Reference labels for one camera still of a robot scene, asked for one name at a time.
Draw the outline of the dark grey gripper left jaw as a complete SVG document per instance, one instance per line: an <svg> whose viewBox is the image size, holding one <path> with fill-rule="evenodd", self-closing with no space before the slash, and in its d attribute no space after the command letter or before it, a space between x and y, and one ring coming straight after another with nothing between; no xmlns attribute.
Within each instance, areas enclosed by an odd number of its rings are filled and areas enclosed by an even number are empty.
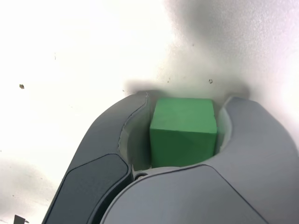
<svg viewBox="0 0 299 224"><path fill-rule="evenodd" d="M98 224L113 199L151 166L150 97L130 95L83 137L44 217L45 224Z"/></svg>

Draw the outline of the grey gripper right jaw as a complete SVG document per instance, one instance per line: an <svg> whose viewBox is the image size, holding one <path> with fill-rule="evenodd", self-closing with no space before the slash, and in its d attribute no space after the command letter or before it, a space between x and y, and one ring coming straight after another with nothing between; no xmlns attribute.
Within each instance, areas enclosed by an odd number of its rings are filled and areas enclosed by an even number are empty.
<svg viewBox="0 0 299 224"><path fill-rule="evenodd" d="M221 108L217 154L147 175L110 204L103 224L296 224L299 154L259 103L232 97Z"/></svg>

